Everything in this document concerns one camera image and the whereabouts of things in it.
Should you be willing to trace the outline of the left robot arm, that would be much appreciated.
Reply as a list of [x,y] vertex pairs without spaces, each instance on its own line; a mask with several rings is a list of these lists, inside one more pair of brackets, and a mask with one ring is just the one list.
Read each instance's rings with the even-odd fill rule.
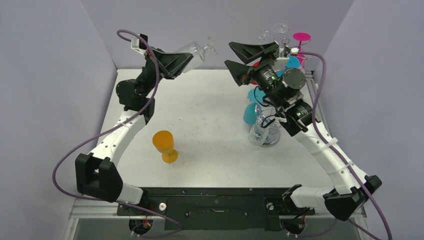
[[153,117],[155,99],[151,93],[160,80],[173,80],[183,73],[192,61],[189,52],[146,50],[145,66],[137,78],[122,80],[116,85],[116,95],[123,111],[113,130],[89,153],[75,159],[76,187],[82,195],[106,202],[129,203],[136,215],[149,209],[143,190],[123,182],[117,169],[124,151],[135,135]]

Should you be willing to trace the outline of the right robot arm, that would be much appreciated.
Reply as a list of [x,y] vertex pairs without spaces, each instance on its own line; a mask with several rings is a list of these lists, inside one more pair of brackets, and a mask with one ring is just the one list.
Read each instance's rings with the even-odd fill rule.
[[317,120],[316,105],[306,103],[301,94],[305,74],[296,67],[277,74],[279,61],[297,50],[280,48],[275,42],[253,45],[232,41],[229,47],[239,58],[239,62],[225,61],[236,84],[257,84],[266,103],[275,108],[277,122],[309,151],[333,184],[331,188],[295,185],[282,195],[283,209],[289,214],[305,208],[324,209],[347,221],[372,198],[382,181],[356,166]]

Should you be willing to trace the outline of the clear wine glass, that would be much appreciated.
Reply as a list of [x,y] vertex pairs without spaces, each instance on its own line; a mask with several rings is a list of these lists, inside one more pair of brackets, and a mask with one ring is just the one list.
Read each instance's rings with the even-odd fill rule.
[[263,145],[269,135],[269,128],[262,126],[263,121],[264,117],[259,117],[249,130],[248,141],[254,146]]
[[208,38],[207,45],[201,46],[197,41],[192,41],[175,51],[175,53],[190,53],[193,55],[193,58],[190,60],[190,62],[186,65],[186,67],[182,71],[184,74],[195,68],[202,66],[206,62],[207,52],[212,52],[217,54],[215,45],[213,44],[211,37],[208,35],[207,38]]

